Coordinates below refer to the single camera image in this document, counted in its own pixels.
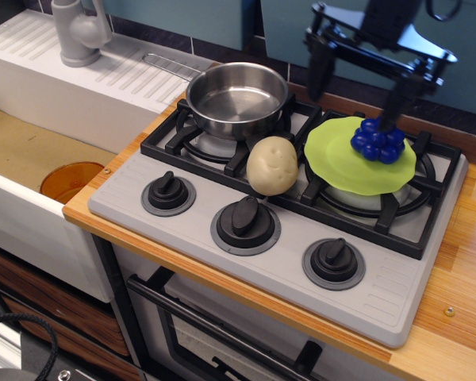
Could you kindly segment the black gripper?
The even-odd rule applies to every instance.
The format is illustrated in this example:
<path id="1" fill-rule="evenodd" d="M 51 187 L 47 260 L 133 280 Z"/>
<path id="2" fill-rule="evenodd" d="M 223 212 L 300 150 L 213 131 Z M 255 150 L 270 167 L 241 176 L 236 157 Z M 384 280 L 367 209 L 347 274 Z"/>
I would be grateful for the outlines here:
<path id="1" fill-rule="evenodd" d="M 392 131 L 417 94 L 433 92 L 443 83 L 446 66 L 458 61 L 416 31 L 413 21 L 422 5 L 438 21 L 459 11 L 456 6 L 448 15 L 436 15 L 431 1 L 369 1 L 364 11 L 313 3 L 313 21 L 305 31 L 310 99 L 322 97 L 337 60 L 354 64 L 396 83 L 378 125 L 379 131 Z"/>

